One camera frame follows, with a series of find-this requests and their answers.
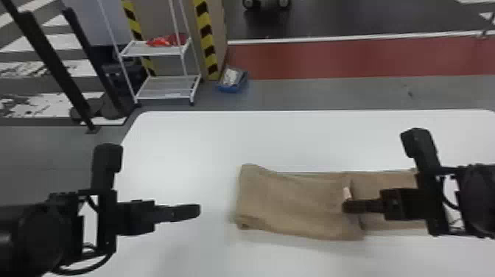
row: hazard stripe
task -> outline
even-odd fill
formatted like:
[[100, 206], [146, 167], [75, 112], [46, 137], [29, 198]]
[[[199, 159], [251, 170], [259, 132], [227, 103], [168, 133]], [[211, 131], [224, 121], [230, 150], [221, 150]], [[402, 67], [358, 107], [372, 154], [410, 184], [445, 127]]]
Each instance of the hazard stripe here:
[[[134, 39], [137, 41], [144, 41], [143, 30], [141, 29], [138, 17], [136, 16], [133, 2], [131, 0], [122, 0], [121, 3], [122, 7], [124, 8], [124, 13], [127, 17], [127, 21], [129, 22], [129, 28], [133, 34]], [[142, 57], [141, 63], [146, 68], [146, 70], [148, 70], [151, 76], [156, 76], [155, 66], [153, 65], [150, 57]]]
[[197, 28], [200, 31], [201, 49], [204, 54], [205, 66], [208, 69], [208, 78], [218, 80], [220, 78], [220, 68], [215, 51], [215, 40], [208, 4], [205, 0], [193, 0], [193, 3], [196, 9]]

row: burlap sack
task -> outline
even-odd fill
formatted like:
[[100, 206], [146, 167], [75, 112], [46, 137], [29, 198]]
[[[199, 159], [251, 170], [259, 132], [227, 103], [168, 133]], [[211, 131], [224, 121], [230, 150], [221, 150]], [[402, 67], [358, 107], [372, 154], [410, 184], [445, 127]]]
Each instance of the burlap sack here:
[[385, 222], [380, 214], [342, 213], [344, 187], [354, 199], [378, 197], [390, 187], [414, 187], [412, 172], [277, 173], [242, 166], [235, 222], [258, 229], [313, 239], [357, 240], [368, 230], [424, 228], [422, 222]]

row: white table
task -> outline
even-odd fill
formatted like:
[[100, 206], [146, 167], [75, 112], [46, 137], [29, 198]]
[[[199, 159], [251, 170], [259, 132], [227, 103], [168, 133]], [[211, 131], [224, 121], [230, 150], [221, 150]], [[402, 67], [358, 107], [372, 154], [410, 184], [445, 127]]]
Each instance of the white table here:
[[378, 235], [324, 242], [239, 231], [231, 222], [242, 164], [286, 172], [410, 168], [399, 133], [411, 127], [432, 132], [444, 165], [495, 163], [490, 111], [144, 113], [122, 143], [119, 200], [200, 203], [203, 213], [120, 238], [116, 255], [87, 276], [492, 276], [491, 240]]

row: red floor stripe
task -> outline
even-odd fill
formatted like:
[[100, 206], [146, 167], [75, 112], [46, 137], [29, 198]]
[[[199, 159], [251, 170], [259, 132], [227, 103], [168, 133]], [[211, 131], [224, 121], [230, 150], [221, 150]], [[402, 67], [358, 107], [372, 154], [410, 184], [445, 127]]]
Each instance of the red floor stripe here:
[[408, 38], [229, 46], [253, 79], [495, 74], [495, 38]]

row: black pole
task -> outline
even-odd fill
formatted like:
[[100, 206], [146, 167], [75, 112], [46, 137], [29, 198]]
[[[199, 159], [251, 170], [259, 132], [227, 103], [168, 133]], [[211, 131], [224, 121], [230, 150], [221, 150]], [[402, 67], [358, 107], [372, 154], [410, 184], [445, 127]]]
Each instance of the black pole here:
[[124, 111], [119, 96], [106, 77], [102, 69], [102, 64], [98, 60], [98, 57], [96, 57], [93, 50], [91, 49], [91, 44], [89, 43], [89, 40], [86, 37], [86, 34], [84, 33], [83, 28], [79, 23], [79, 20], [77, 19], [75, 11], [71, 7], [67, 7], [66, 9], [63, 9], [62, 14], [66, 18], [69, 25], [71, 25], [72, 31], [74, 31], [74, 34], [81, 43], [82, 49], [86, 53], [86, 56], [88, 56], [88, 59], [91, 62], [96, 75], [98, 75], [99, 80], [102, 82], [103, 88], [105, 88], [108, 98], [112, 102], [114, 108], [117, 109], [123, 116], [126, 116], [126, 111]]
[[60, 60], [41, 30], [35, 16], [31, 12], [20, 13], [11, 0], [1, 0], [1, 2], [27, 40], [31, 43], [32, 48], [38, 53], [48, 70], [50, 70], [55, 81], [57, 81], [67, 98], [69, 98], [69, 101], [86, 123], [88, 129], [95, 131], [96, 126], [89, 116], [91, 114], [91, 107], [86, 102], [86, 99], [84, 99], [83, 93], [77, 87], [71, 75], [67, 72], [66, 67], [63, 65], [62, 60]]

